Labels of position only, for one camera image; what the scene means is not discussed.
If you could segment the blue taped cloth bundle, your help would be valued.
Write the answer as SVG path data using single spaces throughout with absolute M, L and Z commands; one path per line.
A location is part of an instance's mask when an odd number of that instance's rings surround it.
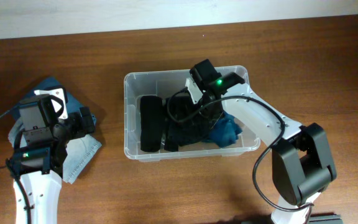
M 220 148 L 230 146 L 239 139 L 242 133 L 241 127 L 235 123 L 234 116 L 223 112 L 223 115 L 216 121 L 208 137 L 202 142 L 215 143 Z

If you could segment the small black taped cloth bundle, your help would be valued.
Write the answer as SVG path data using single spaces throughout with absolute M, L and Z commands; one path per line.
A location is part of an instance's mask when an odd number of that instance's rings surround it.
M 175 96 L 173 100 L 167 98 L 166 103 L 170 103 L 170 112 L 175 119 L 186 118 L 198 109 L 191 102 L 190 96 Z M 208 139 L 213 125 L 221 116 L 220 114 L 211 116 L 197 114 L 184 123 L 176 123 L 171 120 L 168 113 L 166 115 L 164 149 L 170 152 L 177 152 L 179 147 Z

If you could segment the large black taped cloth bundle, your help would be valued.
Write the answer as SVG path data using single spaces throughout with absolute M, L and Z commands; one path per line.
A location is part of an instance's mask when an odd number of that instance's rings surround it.
M 140 99 L 140 149 L 144 152 L 160 150 L 165 129 L 165 108 L 157 96 L 143 96 Z

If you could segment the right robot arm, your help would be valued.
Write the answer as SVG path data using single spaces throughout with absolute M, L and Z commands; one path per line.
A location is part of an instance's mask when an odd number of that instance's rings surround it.
M 270 106 L 238 74 L 221 75 L 206 59 L 190 70 L 196 89 L 198 112 L 217 114 L 219 109 L 233 115 L 266 145 L 252 170 L 258 188 L 257 169 L 272 155 L 272 180 L 280 197 L 277 203 L 258 194 L 274 208 L 271 223 L 342 223 L 340 215 L 312 215 L 314 201 L 337 177 L 336 167 L 324 129 L 290 119 Z

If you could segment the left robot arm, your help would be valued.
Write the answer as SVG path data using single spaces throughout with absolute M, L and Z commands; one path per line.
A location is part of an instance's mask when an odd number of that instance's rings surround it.
M 95 131 L 90 109 L 81 107 L 62 118 L 56 96 L 35 95 L 19 102 L 24 124 L 6 166 L 14 179 L 16 223 L 56 223 L 67 144 Z

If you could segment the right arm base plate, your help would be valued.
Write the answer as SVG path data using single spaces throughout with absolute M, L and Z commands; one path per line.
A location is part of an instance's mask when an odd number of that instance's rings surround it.
M 319 215 L 310 217 L 308 224 L 343 224 L 340 215 Z

